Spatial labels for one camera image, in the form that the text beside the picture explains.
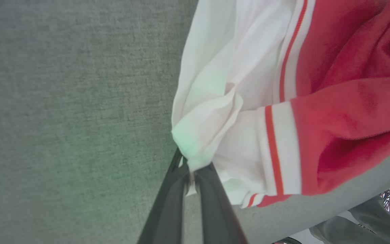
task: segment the red stripe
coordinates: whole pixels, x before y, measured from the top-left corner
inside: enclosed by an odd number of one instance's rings
[[[284,187],[282,185],[281,166],[279,164],[278,149],[276,145],[274,118],[272,114],[272,106],[267,106],[266,113],[266,129],[267,140],[269,141],[270,157],[272,158],[272,166],[274,169],[275,183],[277,185],[277,194],[284,194]]]
[[[297,20],[296,28],[294,29],[294,33],[291,36],[290,44],[287,47],[287,51],[285,53],[284,62],[281,67],[281,78],[279,81],[279,99],[280,102],[285,101],[285,68],[288,61],[288,56],[290,56],[291,48],[293,46],[294,40],[296,39],[297,33],[299,32],[300,26],[302,25],[303,17],[305,16],[306,6],[308,5],[308,0],[303,2],[302,10],[300,11],[299,19]]]
[[[249,199],[248,207],[251,207],[252,204],[254,204],[254,199],[255,199],[255,196],[256,196],[256,195],[257,195],[257,194],[254,194],[254,195],[251,196],[251,198]]]

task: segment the gray fabric surface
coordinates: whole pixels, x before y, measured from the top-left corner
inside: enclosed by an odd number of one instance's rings
[[[390,212],[383,206],[384,200],[375,196],[350,209],[354,222],[335,216],[309,229],[324,244],[390,244]]]
[[[0,243],[136,242],[175,151],[172,99],[195,7],[0,0]],[[251,243],[268,244],[389,186],[387,161],[326,196],[237,215]],[[197,198],[186,201],[188,244],[201,243]]]

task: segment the white fabric fold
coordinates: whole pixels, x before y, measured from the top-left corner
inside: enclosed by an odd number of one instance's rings
[[[213,161],[232,204],[241,204],[248,192],[263,190],[251,176],[239,173],[248,155],[242,154],[244,145],[233,143],[245,141],[245,134],[236,136],[233,128],[240,121],[239,131],[245,131],[241,127],[248,122],[254,127],[248,130],[257,134],[256,125],[241,111],[272,103],[277,59],[294,4],[295,0],[200,0],[192,21],[173,103],[172,136],[191,172]],[[255,160],[254,167],[260,163]]]

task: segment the person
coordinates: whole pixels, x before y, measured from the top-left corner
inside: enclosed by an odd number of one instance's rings
[[[324,244],[390,244],[390,212],[383,208],[383,199],[372,199],[349,210],[364,226],[335,216],[309,229]]]

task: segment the red fabric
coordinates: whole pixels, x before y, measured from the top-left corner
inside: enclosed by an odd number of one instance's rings
[[[382,162],[390,155],[390,1],[317,1],[296,79],[302,194],[327,193]]]

